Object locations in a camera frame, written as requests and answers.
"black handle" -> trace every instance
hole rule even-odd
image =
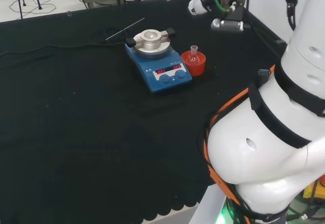
[[[129,46],[130,48],[137,45],[137,42],[135,41],[134,38],[126,38],[125,42],[126,42],[126,45]]]
[[[175,37],[175,35],[176,35],[176,32],[175,32],[175,30],[172,27],[167,28],[166,29],[166,32],[168,33],[168,36],[169,37]]]

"black table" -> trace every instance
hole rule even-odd
[[[141,223],[193,206],[212,184],[197,147],[208,115],[275,60],[252,32],[213,33],[190,0],[0,24],[0,53],[94,42],[107,28],[173,27],[180,54],[198,45],[205,74],[151,94],[124,46],[0,57],[0,220]]]

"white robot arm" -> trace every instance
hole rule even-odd
[[[325,174],[323,3],[307,0],[281,64],[209,133],[212,167],[260,214],[285,210]]]

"white floor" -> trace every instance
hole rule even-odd
[[[0,0],[0,22],[20,19],[19,4],[16,0]],[[63,13],[67,11],[77,11],[85,9],[85,6],[79,0],[40,0],[42,10],[38,9],[36,0],[25,0],[27,6],[22,6],[23,18],[50,15],[55,13]]]

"red container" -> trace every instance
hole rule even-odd
[[[321,177],[320,177],[320,184],[323,186],[323,187],[325,187],[325,175],[322,175]]]
[[[186,62],[186,59],[189,55],[191,55],[190,50],[185,51],[181,55],[181,58],[182,58],[183,62],[186,64],[186,67],[187,67],[189,73],[191,74],[192,77],[202,75],[205,70],[205,61],[206,61],[205,55],[198,51],[198,56],[200,58],[200,61],[198,64],[195,64],[195,65],[190,65]]]

